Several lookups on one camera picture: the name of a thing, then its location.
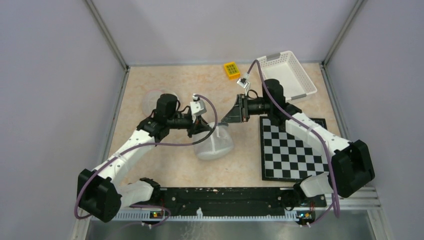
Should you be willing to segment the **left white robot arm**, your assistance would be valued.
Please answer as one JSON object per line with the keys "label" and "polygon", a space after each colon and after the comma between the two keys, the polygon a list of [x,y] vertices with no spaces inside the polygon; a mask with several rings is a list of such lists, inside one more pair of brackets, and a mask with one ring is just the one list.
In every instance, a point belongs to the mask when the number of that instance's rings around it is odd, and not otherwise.
{"label": "left white robot arm", "polygon": [[203,95],[193,94],[187,106],[188,112],[179,110],[181,105],[176,95],[164,93],[156,102],[156,108],[142,120],[129,139],[104,163],[92,170],[84,169],[78,175],[77,197],[74,205],[74,217],[83,220],[91,216],[104,223],[111,221],[123,208],[144,202],[154,207],[160,202],[160,193],[156,184],[146,178],[121,186],[127,173],[150,150],[157,146],[167,146],[162,140],[170,130],[186,130],[188,137],[206,132],[200,140],[189,143],[197,145],[209,138],[217,128],[202,118],[206,113],[205,103],[218,117],[213,103]]}

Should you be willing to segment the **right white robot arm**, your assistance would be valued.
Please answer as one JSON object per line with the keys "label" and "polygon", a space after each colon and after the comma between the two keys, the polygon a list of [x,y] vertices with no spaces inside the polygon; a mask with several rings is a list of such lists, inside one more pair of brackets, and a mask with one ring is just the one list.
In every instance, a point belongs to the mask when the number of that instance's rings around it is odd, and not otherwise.
{"label": "right white robot arm", "polygon": [[294,185],[293,200],[307,206],[315,196],[334,194],[348,198],[375,178],[368,145],[350,141],[311,120],[301,109],[286,102],[284,88],[277,79],[262,83],[262,96],[249,99],[238,94],[231,110],[222,118],[226,124],[248,122],[251,116],[266,114],[271,123],[304,141],[326,157],[328,171],[307,176]]}

